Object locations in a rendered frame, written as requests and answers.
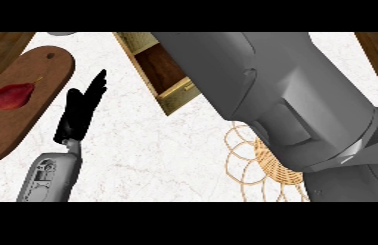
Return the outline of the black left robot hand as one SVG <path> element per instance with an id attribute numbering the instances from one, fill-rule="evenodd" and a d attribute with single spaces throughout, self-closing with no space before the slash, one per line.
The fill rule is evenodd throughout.
<path id="1" fill-rule="evenodd" d="M 63 144 L 69 139 L 84 139 L 94 110 L 106 92 L 106 70 L 96 75 L 85 92 L 71 88 L 66 93 L 66 106 L 59 120 L 53 141 Z"/>

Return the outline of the brown wooden placemat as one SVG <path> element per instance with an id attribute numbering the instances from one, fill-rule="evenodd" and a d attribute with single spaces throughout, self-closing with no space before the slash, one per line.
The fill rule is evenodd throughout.
<path id="1" fill-rule="evenodd" d="M 39 46 L 0 74 L 0 160 L 25 138 L 73 69 L 71 53 L 60 47 Z"/>

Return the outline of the tan wicker basket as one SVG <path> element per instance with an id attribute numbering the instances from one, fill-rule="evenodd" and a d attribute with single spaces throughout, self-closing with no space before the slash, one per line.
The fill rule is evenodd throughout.
<path id="1" fill-rule="evenodd" d="M 308 202 L 302 173 L 279 163 L 246 124 L 231 121 L 223 138 L 224 172 L 236 182 L 243 202 Z"/>

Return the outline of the open wooden drawer box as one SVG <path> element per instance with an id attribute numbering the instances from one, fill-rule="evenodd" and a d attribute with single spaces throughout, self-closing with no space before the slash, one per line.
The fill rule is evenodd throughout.
<path id="1" fill-rule="evenodd" d="M 171 115 L 200 92 L 149 32 L 115 32 L 113 36 L 159 107 Z"/>

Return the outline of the brown wooden board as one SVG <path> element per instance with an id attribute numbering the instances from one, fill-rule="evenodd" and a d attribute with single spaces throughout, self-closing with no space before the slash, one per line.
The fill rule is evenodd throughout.
<path id="1" fill-rule="evenodd" d="M 22 54 L 34 32 L 0 32 L 0 73 Z"/>

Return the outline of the brown wooden panel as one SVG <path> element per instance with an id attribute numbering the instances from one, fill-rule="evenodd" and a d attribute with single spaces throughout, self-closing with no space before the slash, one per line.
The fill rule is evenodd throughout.
<path id="1" fill-rule="evenodd" d="M 354 35 L 378 75 L 378 32 L 355 32 Z"/>

